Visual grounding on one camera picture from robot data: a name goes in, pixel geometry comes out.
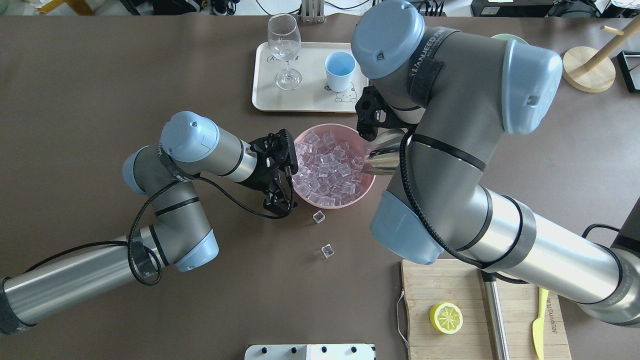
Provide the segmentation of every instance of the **blue joint cap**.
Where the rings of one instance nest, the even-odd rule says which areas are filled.
[[[140,150],[131,154],[131,156],[129,156],[124,161],[124,164],[122,164],[122,178],[124,179],[124,183],[127,184],[127,186],[131,188],[131,190],[140,195],[144,195],[145,192],[140,188],[140,186],[138,186],[138,183],[136,182],[136,177],[134,175],[134,166],[136,164],[136,158],[138,157],[138,154],[146,147],[148,147],[148,145],[141,147]]]
[[[502,127],[532,133],[551,107],[562,79],[562,59],[541,47],[509,40],[502,65]]]
[[[218,242],[216,242],[216,237],[211,230],[200,240],[198,245],[175,264],[175,267],[181,272],[193,270],[213,260],[218,256],[218,251]]]
[[[220,140],[218,126],[191,111],[181,111],[164,125],[160,144],[172,158],[192,163],[206,158]]]
[[[411,3],[384,1],[360,19],[351,37],[351,52],[364,76],[383,78],[409,60],[424,31],[424,20]]]
[[[418,216],[386,190],[371,221],[371,233],[389,250],[416,264],[433,264],[444,251]]]

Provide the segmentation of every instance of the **lemon slice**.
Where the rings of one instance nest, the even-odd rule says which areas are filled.
[[[439,302],[429,310],[429,320],[437,331],[455,334],[462,328],[462,311],[450,302]]]

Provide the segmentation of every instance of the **white tray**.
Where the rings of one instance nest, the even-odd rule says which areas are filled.
[[[252,103],[262,111],[324,111],[354,113],[355,104],[362,95],[362,88],[369,80],[356,69],[351,80],[353,87],[336,93],[325,88],[324,59],[334,51],[351,54],[351,46],[342,42],[303,42],[291,67],[302,74],[302,84],[292,91],[276,85],[276,74],[285,68],[284,61],[276,59],[264,42],[255,52]]]

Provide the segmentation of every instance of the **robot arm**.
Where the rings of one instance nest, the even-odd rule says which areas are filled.
[[[279,171],[287,180],[298,171],[292,141],[281,130],[246,143],[207,118],[189,111],[175,114],[164,127],[160,144],[140,149],[123,166],[125,182],[142,195],[151,197],[174,184],[151,202],[157,223],[134,233],[131,259],[127,247],[105,245],[5,278],[0,335],[24,331],[74,304],[153,276],[157,268],[175,265],[186,272],[214,259],[218,244],[190,181],[200,172],[263,192],[264,207],[277,215],[273,218],[286,216],[294,203],[284,194]],[[127,237],[115,241],[126,243]]]
[[[531,133],[549,109],[562,72],[556,53],[426,27],[404,1],[369,10],[351,48],[375,87],[369,91],[379,92],[373,98],[397,117],[391,125],[410,128],[405,163],[371,224],[378,241],[422,264],[444,246],[484,271],[554,291],[602,321],[640,323],[639,205],[620,232],[628,240],[607,249],[478,185],[502,134]],[[371,103],[356,108],[370,113]],[[378,126],[386,124],[358,120],[368,140]]]

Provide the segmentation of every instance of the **black frame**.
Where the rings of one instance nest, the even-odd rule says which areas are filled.
[[[640,57],[640,51],[621,51],[617,56],[618,63],[620,64],[620,72],[622,72],[622,77],[625,79],[627,89],[631,94],[640,94],[640,79],[638,79],[639,83],[634,82],[634,78],[631,76],[631,70],[629,69],[629,64],[627,63],[627,56],[638,58]]]

